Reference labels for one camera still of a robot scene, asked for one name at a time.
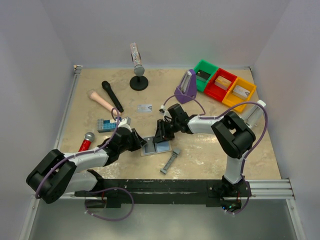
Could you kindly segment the grey truss piece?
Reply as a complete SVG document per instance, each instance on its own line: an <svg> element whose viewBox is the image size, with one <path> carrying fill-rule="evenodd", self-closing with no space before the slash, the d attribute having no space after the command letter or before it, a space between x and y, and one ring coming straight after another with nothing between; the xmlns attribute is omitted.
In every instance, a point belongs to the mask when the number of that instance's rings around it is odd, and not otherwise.
<svg viewBox="0 0 320 240"><path fill-rule="evenodd" d="M169 160L167 161L167 163L164 165L164 167L162 169L160 169L160 172L163 174L167 174L168 169L170 168L170 166L172 165L172 163L174 162L174 160L178 157L178 155L180 154L181 150L179 148L175 148L172 153L171 156L169 158Z"/></svg>

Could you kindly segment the beige card holder wallet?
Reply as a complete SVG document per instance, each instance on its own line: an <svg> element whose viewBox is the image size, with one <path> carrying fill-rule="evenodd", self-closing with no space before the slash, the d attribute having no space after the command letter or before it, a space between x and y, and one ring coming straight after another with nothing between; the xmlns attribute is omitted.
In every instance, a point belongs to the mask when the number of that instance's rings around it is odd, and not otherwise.
<svg viewBox="0 0 320 240"><path fill-rule="evenodd" d="M156 143L154 145L143 146L140 151L140 155L150 156L156 155L160 153L170 152L172 150L171 143L169 141L164 141L160 143Z"/></svg>

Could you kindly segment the glitter microphone on stand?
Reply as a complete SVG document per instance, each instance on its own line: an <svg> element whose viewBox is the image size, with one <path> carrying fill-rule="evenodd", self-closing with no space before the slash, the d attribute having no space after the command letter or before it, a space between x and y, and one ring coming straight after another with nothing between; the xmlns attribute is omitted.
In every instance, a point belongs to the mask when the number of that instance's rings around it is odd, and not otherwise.
<svg viewBox="0 0 320 240"><path fill-rule="evenodd" d="M134 70L133 70L134 74L137 77L141 77L145 73L145 68L143 67L143 64L142 64L142 59L141 59L140 52L138 50L138 45L135 42L130 44L130 51L131 51L131 59L134 64Z"/></svg>

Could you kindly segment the white card in yellow bin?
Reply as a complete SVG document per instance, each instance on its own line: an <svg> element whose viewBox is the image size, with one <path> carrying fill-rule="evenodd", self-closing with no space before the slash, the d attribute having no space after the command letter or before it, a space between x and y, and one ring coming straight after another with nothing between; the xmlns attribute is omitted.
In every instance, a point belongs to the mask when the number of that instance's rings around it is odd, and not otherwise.
<svg viewBox="0 0 320 240"><path fill-rule="evenodd" d="M243 100L247 99L248 96L250 95L250 91L243 88L240 85L236 85L232 91L232 94L235 95L238 98L241 98Z"/></svg>

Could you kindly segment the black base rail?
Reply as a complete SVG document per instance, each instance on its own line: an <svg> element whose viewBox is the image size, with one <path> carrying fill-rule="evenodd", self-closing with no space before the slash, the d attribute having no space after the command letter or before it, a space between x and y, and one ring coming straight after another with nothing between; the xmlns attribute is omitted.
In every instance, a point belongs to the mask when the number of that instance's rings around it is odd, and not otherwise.
<svg viewBox="0 0 320 240"><path fill-rule="evenodd" d="M247 181L232 185L224 179L99 179L92 190L78 190L77 197L106 197L107 208L122 204L205 205L240 207L241 198L252 195Z"/></svg>

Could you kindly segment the red bin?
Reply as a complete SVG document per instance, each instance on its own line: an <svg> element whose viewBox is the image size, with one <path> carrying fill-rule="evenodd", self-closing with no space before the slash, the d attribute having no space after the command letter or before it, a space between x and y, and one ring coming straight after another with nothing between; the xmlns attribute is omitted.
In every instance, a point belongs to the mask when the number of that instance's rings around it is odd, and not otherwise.
<svg viewBox="0 0 320 240"><path fill-rule="evenodd" d="M222 102L236 79L236 75L222 68L218 68L207 83L203 92L206 96L218 102Z"/></svg>

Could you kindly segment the black card in green bin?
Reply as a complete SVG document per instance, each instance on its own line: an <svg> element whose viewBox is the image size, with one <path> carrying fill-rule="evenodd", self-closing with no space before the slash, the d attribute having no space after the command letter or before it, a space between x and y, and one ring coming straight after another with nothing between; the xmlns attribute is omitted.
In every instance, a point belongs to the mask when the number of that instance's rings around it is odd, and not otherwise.
<svg viewBox="0 0 320 240"><path fill-rule="evenodd" d="M209 73L207 73L207 72L205 72L205 71L203 71L203 70L199 70L197 73L196 73L196 79L198 80L198 81L201 81L201 82L206 82L207 80L209 80L210 79L210 74Z"/></svg>

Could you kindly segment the silver VIP card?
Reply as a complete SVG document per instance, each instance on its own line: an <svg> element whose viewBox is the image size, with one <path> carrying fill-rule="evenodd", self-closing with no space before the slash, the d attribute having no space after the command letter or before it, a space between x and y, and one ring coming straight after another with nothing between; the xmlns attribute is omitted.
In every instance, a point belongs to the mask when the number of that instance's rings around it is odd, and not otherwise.
<svg viewBox="0 0 320 240"><path fill-rule="evenodd" d="M139 104L137 106L138 113L151 113L152 110L153 110L153 107L151 104Z"/></svg>

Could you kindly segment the black VIP card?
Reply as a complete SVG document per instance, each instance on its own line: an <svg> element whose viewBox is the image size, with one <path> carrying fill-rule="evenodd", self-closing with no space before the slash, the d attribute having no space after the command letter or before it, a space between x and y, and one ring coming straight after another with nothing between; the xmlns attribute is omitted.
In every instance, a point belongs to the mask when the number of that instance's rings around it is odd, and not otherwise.
<svg viewBox="0 0 320 240"><path fill-rule="evenodd" d="M146 145L145 146L153 146L154 145L153 139L154 139L153 136L145 137L144 138L144 140L146 141Z"/></svg>

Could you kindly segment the tan card in red bin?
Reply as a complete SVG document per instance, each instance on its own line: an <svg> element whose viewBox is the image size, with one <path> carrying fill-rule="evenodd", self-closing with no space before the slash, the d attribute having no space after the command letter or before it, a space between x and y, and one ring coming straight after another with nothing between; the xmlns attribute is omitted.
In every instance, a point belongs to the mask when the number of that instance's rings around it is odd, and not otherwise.
<svg viewBox="0 0 320 240"><path fill-rule="evenodd" d="M229 88L229 86L231 85L231 81L222 77L222 76L218 76L214 82L214 84L216 86L218 86L219 88L223 89L223 90L227 90Z"/></svg>

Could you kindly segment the black round microphone stand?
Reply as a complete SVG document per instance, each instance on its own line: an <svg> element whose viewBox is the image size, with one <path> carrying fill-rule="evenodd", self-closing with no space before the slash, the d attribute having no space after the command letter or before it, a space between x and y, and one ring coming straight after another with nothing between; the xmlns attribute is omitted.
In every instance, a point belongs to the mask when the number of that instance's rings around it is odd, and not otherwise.
<svg viewBox="0 0 320 240"><path fill-rule="evenodd" d="M134 76L131 78L129 85L135 91L143 91L148 87L149 81L145 76Z"/></svg>

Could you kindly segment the black microphone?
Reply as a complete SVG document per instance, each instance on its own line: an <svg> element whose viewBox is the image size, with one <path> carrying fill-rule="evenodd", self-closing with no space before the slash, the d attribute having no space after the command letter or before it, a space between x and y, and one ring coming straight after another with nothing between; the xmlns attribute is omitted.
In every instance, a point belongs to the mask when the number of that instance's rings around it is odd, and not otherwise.
<svg viewBox="0 0 320 240"><path fill-rule="evenodd" d="M101 83L102 88L106 91L106 93L109 95L110 99L114 103L114 106L117 108L117 110L120 113L124 112L123 106L121 105L120 101L118 100L117 96L115 95L114 91L112 90L112 87L110 83L106 80L104 80Z"/></svg>

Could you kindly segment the light blue toy brick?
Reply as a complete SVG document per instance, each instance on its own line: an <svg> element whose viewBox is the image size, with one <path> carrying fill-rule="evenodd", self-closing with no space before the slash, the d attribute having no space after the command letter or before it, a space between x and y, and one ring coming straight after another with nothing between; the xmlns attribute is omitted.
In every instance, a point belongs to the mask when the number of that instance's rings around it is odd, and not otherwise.
<svg viewBox="0 0 320 240"><path fill-rule="evenodd" d="M117 121L114 119L108 119L102 121L102 132L113 132L116 128Z"/></svg>

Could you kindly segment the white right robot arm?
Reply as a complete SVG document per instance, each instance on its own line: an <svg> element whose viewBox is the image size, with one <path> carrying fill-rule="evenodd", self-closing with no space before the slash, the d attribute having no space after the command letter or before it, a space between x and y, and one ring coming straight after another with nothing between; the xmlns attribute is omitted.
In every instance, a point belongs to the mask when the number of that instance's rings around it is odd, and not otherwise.
<svg viewBox="0 0 320 240"><path fill-rule="evenodd" d="M157 121L153 143L158 144L175 138L175 133L214 135L227 155L223 178L223 192L234 196L241 189L244 155L252 148L256 136L234 111L221 117L188 115L178 103L164 111L163 119Z"/></svg>

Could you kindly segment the red glitter microphone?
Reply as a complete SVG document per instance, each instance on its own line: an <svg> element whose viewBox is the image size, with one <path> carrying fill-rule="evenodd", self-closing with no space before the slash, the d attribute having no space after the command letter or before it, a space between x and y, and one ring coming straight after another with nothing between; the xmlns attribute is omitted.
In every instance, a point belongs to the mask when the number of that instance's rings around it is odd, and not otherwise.
<svg viewBox="0 0 320 240"><path fill-rule="evenodd" d="M90 146L91 146L91 143L95 140L95 134L93 132L87 132L85 135L84 135L84 139L81 143L81 146L79 148L79 152L83 152L83 151L87 151Z"/></svg>

